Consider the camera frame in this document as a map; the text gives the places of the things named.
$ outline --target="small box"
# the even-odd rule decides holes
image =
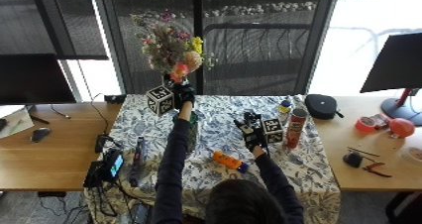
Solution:
[[[262,121],[262,131],[268,144],[282,142],[282,127],[278,119]]]
[[[165,86],[146,91],[146,97],[148,107],[158,116],[174,109],[174,94]]]

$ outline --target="black glove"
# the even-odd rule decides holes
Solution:
[[[253,128],[246,124],[240,123],[237,120],[233,121],[236,127],[241,131],[242,140],[245,141],[245,147],[252,152],[256,146],[260,146],[260,136]]]
[[[176,84],[173,87],[174,93],[174,108],[181,109],[186,101],[192,101],[193,106],[196,104],[196,89],[189,85]]]

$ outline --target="pliers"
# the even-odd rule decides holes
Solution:
[[[374,174],[378,174],[379,176],[391,177],[391,175],[383,174],[383,173],[373,170],[373,168],[383,166],[383,165],[385,165],[385,163],[374,163],[370,166],[363,167],[362,169],[366,170],[367,172],[373,172]]]

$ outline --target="white tablecloth with blue pattern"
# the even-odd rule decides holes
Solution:
[[[302,95],[296,96],[197,96],[194,112],[198,114],[198,136],[196,150],[189,154],[182,172],[184,212],[205,217],[205,207],[212,187],[228,178],[245,178],[264,184],[258,168],[253,164],[253,155],[245,149],[240,130],[233,119],[242,120],[245,111],[261,114],[262,120],[277,118],[278,104],[290,99],[294,107],[306,109]],[[172,111],[158,117],[146,106],[145,95],[128,95],[123,104],[109,136],[123,145],[124,168],[119,173],[119,182],[125,192],[153,205],[157,181],[157,168],[166,147],[166,139],[173,128]],[[145,164],[140,172],[138,187],[128,183],[129,166],[137,137],[146,143]],[[213,151],[224,151],[249,164],[249,171],[241,174],[212,160]],[[312,117],[304,128],[300,145],[289,150],[282,144],[269,145],[270,157],[282,168],[298,198],[305,207],[305,223],[337,223],[341,210],[341,191],[329,166],[322,142]],[[116,187],[105,187],[108,202],[117,213],[128,211],[128,199]],[[87,203],[97,223],[115,223],[119,218],[99,212],[99,199],[85,190]],[[108,213],[108,204],[103,207]]]

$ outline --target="flower bouquet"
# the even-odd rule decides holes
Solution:
[[[152,69],[158,70],[165,79],[184,84],[189,73],[202,64],[213,67],[213,58],[204,53],[202,39],[177,29],[172,24],[172,14],[166,10],[161,20],[148,22],[148,18],[130,15],[136,26],[145,29],[146,34],[136,34],[142,44],[142,54],[148,56]]]

